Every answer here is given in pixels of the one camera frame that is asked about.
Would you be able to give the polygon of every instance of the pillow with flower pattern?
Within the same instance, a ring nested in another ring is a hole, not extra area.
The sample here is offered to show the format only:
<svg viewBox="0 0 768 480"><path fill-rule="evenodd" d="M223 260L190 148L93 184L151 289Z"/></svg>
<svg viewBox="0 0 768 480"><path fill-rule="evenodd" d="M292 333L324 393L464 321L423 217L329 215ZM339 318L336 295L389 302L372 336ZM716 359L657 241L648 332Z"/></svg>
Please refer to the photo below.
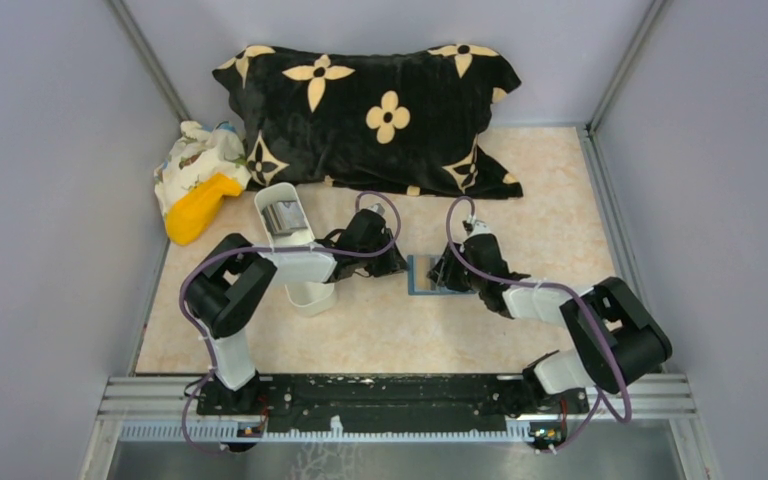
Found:
<svg viewBox="0 0 768 480"><path fill-rule="evenodd" d="M494 50L324 55L251 45L213 71L246 127L249 188L325 182L407 195L522 196L478 146L520 85Z"/></svg>

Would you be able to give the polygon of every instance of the metal corner frame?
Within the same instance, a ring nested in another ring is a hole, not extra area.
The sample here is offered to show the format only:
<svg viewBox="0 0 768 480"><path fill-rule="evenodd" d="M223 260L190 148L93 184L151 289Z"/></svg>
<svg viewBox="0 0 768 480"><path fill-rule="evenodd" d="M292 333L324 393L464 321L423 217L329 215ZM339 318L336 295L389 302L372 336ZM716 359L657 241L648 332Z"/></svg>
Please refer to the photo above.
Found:
<svg viewBox="0 0 768 480"><path fill-rule="evenodd" d="M131 42L131 46L134 48L134 52L140 58L147 73L157 87L157 90L163 96L163 100L172 110L172 113L178 117L179 122L184 120L190 120L190 113L187 110L187 106L184 105L184 101L175 87L172 85L172 81L169 80L169 76L163 69L163 65L151 48L151 44L143 35L139 24L137 24L134 15L125 4L125 0L104 0L104 3L110 8L111 13L119 22L119 26L122 27L122 32L128 37Z"/></svg>
<svg viewBox="0 0 768 480"><path fill-rule="evenodd" d="M620 91L625 86L628 77L634 70L638 61L641 58L641 53L649 41L649 37L652 35L655 27L664 18L664 13L672 4L672 0L652 0L649 4L649 8L646 9L646 13L643 14L643 19L637 26L637 30L632 36L631 43L628 45L619 65L614 70L614 75L611 78L611 82L608 84L608 88L605 89L605 93L602 94L602 98L599 100L599 104L596 106L596 110L593 112L593 117L587 123L587 131L592 134L596 134L608 112L613 107Z"/></svg>
<svg viewBox="0 0 768 480"><path fill-rule="evenodd" d="M137 362L140 359L140 351L143 348L143 342L145 341L145 329L148 327L148 321L151 318L151 309L154 305L154 298L157 296L157 288L160 286L160 276L163 274L163 266L166 264L166 255L169 254L169 238L164 240L163 249L157 255L152 263L151 271L153 281L148 285L149 289L146 294L145 301L140 307L137 315L134 316L135 321L140 322L139 335L133 340L130 348L130 354L128 356L128 375L133 375L137 371Z"/></svg>
<svg viewBox="0 0 768 480"><path fill-rule="evenodd" d="M593 193L597 199L599 215L610 246L614 268L640 297L643 304L648 306L646 291L631 242L628 239L619 202L611 184L611 175L599 146L598 135L594 135L587 127L579 127L578 133L587 170L590 173ZM688 480L721 479L719 464L698 412L688 418L670 418L669 422L685 478Z"/></svg>

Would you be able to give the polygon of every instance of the white plastic cup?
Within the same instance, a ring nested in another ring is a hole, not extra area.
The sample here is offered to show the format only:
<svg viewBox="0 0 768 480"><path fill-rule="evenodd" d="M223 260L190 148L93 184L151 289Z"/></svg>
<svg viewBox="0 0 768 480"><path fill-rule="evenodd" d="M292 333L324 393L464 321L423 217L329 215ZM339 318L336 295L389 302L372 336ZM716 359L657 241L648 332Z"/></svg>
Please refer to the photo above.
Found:
<svg viewBox="0 0 768 480"><path fill-rule="evenodd" d="M269 229L266 228L266 220L263 218L263 209L273 203L287 201L299 202L299 208L304 216L306 228L296 230L291 235L273 238L272 234L269 233ZM275 247L291 247L307 245L316 240L316 237L313 235L313 230L310 228L307 214L304 212L302 202L299 200L299 194L296 192L296 187L289 183L277 183L257 192L254 196L254 205L255 208L257 208L260 223L263 225L263 230L266 232L266 237L269 239L270 245ZM287 284L285 288L290 303L295 307L299 315L305 317L312 317L322 313L337 303L337 291L334 289L333 283L299 282Z"/></svg>

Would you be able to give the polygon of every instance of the yellow rubber object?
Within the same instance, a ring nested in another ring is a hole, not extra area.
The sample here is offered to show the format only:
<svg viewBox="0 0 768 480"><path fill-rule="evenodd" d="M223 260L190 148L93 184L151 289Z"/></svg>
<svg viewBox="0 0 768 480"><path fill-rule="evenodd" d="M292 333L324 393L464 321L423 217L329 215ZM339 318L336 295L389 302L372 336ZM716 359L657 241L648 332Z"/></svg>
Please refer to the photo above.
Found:
<svg viewBox="0 0 768 480"><path fill-rule="evenodd" d="M219 213L222 197L236 197L243 187L221 173L194 188L166 214L166 234L178 245L187 245L207 229Z"/></svg>

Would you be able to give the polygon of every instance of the gray wall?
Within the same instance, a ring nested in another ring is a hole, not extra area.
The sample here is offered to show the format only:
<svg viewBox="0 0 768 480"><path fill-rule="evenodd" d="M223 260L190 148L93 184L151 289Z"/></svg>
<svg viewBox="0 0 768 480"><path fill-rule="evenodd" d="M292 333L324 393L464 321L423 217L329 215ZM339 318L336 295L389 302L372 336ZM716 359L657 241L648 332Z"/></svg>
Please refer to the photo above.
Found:
<svg viewBox="0 0 768 480"><path fill-rule="evenodd" d="M235 120L211 70L250 43L406 53L461 41L504 54L523 85L500 124L584 122L650 0L128 0L195 119Z"/></svg>
<svg viewBox="0 0 768 480"><path fill-rule="evenodd" d="M0 1L0 479L77 476L140 328L174 134L104 2Z"/></svg>
<svg viewBox="0 0 768 480"><path fill-rule="evenodd" d="M600 132L726 478L768 478L768 2L675 2Z"/></svg>

